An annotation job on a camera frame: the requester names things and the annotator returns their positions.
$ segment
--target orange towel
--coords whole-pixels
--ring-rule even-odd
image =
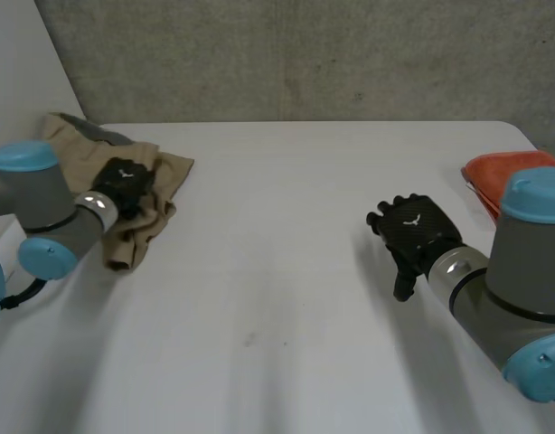
[[[468,162],[463,175],[475,187],[494,221],[500,214],[504,187],[515,172],[534,167],[555,167],[555,157],[544,151],[486,154]]]

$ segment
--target white table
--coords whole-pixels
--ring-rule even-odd
[[[425,282],[392,298],[365,223],[381,200],[426,193],[488,253],[494,226],[459,169],[532,149],[518,129],[108,127],[195,166],[135,273],[103,270],[96,248],[2,315],[0,434],[555,433],[555,404],[505,383]]]

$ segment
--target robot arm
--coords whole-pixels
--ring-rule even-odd
[[[424,274],[506,381],[532,401],[555,401],[555,168],[510,180],[490,260],[426,196],[379,209],[368,223],[398,259],[399,275]],[[395,296],[405,301],[411,288],[407,297],[400,288],[397,279]]]
[[[66,277],[119,217],[134,218],[154,179],[143,165],[113,158],[90,190],[73,198],[50,145],[1,147],[0,215],[14,214],[22,226],[27,239],[18,260],[37,279],[25,293],[42,287],[39,281]]]

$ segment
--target silver ring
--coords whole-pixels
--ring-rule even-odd
[[[94,212],[103,224],[103,233],[107,232],[118,219],[117,206],[105,194],[99,192],[85,192],[75,199],[77,206],[84,206]]]

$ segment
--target beige cloth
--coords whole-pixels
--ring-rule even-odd
[[[115,156],[155,170],[153,190],[140,201],[142,212],[133,220],[118,220],[103,237],[103,260],[107,267],[114,270],[136,268],[147,253],[149,241],[175,214],[171,199],[189,174],[193,160],[159,152],[159,146],[152,143],[111,146],[107,142],[92,141],[56,115],[46,117],[42,139],[54,149],[74,194],[89,190],[100,169]]]

